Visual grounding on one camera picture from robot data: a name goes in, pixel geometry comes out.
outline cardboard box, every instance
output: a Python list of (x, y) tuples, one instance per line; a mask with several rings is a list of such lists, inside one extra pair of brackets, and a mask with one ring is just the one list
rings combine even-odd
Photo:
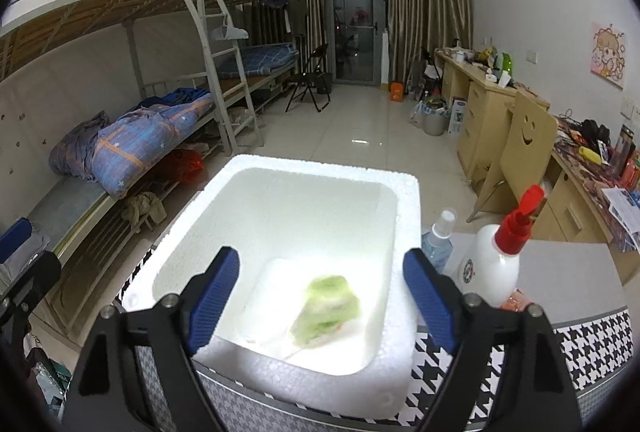
[(460, 134), (462, 123), (465, 120), (466, 101), (461, 99), (453, 100), (451, 105), (451, 121), (449, 121), (449, 133)]

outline red plastic bag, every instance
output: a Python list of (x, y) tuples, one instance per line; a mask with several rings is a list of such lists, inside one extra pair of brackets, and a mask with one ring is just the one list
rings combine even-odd
[(196, 150), (178, 148), (169, 152), (154, 168), (162, 179), (176, 183), (195, 183), (204, 171), (204, 162)]

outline wooden chair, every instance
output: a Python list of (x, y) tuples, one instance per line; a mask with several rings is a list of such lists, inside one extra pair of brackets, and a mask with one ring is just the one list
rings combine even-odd
[(494, 183), (490, 193), (483, 195), (482, 187), (473, 213), (466, 219), (471, 222), (496, 190), (508, 184), (516, 200), (531, 186), (538, 185), (546, 172), (558, 135), (558, 121), (540, 105), (521, 92), (516, 94), (513, 120), (499, 164), (504, 179)]

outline red pump cap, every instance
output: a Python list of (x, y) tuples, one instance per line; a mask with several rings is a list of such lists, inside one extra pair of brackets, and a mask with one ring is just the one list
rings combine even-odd
[(533, 221), (530, 215), (538, 209), (545, 192), (538, 185), (529, 188), (520, 200), (520, 205), (507, 215), (495, 234), (495, 245), (507, 255), (517, 255), (531, 238)]

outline power outlet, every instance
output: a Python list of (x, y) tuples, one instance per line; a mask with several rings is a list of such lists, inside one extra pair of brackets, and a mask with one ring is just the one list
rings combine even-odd
[(527, 62), (538, 65), (538, 53), (533, 50), (527, 51)]
[(631, 116), (631, 123), (640, 127), (640, 108), (634, 107), (634, 113)]
[(634, 102), (628, 97), (622, 98), (620, 113), (627, 119), (631, 119), (631, 117), (634, 115)]

